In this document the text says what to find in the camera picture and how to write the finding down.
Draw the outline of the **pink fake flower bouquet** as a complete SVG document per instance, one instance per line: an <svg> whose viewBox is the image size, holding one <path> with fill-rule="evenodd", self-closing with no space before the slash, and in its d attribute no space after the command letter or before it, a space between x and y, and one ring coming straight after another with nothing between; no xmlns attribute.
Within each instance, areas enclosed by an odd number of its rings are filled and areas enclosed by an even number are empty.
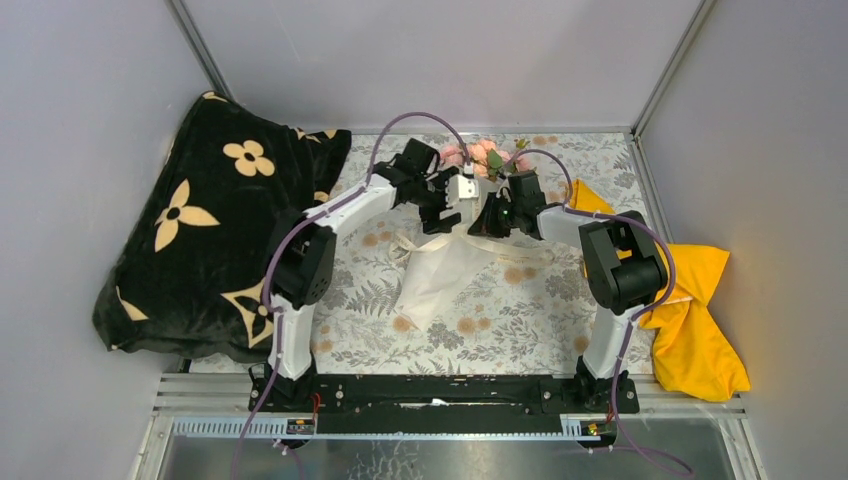
<svg viewBox="0 0 848 480"><path fill-rule="evenodd" d="M476 176L492 181L512 173L534 169L528 155L512 159L513 155L513 152L501 149L493 140L482 139L467 143L465 148L460 145L443 148L440 151L440 161L444 167L456 166L460 170L470 165Z"/></svg>

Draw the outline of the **cream ribbon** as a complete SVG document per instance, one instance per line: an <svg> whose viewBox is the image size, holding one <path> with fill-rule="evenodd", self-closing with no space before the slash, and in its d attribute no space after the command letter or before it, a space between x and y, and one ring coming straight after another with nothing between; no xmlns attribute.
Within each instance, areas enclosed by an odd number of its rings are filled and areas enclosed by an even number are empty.
<svg viewBox="0 0 848 480"><path fill-rule="evenodd" d="M543 267L550 265L554 259L553 251L546 248L525 248L495 242L490 239L472 237L460 232L459 234L438 234L429 238L421 246L417 246L404 232L394 233L389 244L390 258L396 264L408 259L412 253L435 252L453 241L459 241L477 250L491 253L498 263L512 266Z"/></svg>

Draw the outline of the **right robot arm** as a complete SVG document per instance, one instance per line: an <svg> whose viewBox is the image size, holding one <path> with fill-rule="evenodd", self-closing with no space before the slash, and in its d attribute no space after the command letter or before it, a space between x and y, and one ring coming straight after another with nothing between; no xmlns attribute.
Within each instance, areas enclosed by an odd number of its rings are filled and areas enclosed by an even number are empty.
<svg viewBox="0 0 848 480"><path fill-rule="evenodd" d="M632 324L668 286L661 238L635 210L608 214L548 203L533 172L513 175L506 187L489 193L468 234L506 238L514 230L582 251L598 312L582 354L589 375L575 382L573 396L583 410L597 412L613 398L608 378L622 369Z"/></svg>

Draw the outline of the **white wrapping paper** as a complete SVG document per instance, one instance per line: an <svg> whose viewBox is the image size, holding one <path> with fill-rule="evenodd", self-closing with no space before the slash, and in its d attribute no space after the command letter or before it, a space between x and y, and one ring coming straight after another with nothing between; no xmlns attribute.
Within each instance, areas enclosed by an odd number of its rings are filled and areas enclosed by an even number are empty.
<svg viewBox="0 0 848 480"><path fill-rule="evenodd" d="M468 228L479 216L487 195L495 191L494 182L482 178L476 180L479 183L480 196L458 205L461 221L450 233L467 234ZM438 235L409 236L404 233L417 246ZM448 310L474 277L495 261L493 254L459 241L453 241L435 252L412 253L408 259L399 263L405 270L394 306L395 314L419 330L428 329L436 317Z"/></svg>

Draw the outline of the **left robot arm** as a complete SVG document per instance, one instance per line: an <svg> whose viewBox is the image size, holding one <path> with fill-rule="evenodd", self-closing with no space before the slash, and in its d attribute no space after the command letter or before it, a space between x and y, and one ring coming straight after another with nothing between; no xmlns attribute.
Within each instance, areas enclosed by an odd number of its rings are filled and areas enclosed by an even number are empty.
<svg viewBox="0 0 848 480"><path fill-rule="evenodd" d="M449 233L460 223L449 188L462 179L462 170L441 170L439 161L436 149L412 139L341 196L303 212L290 210L279 221L282 240L271 255L261 297L274 323L268 363L279 377L271 395L285 410L309 401L311 387L302 376L312 365L314 311L331 283L338 240L403 204L417 207L428 235Z"/></svg>

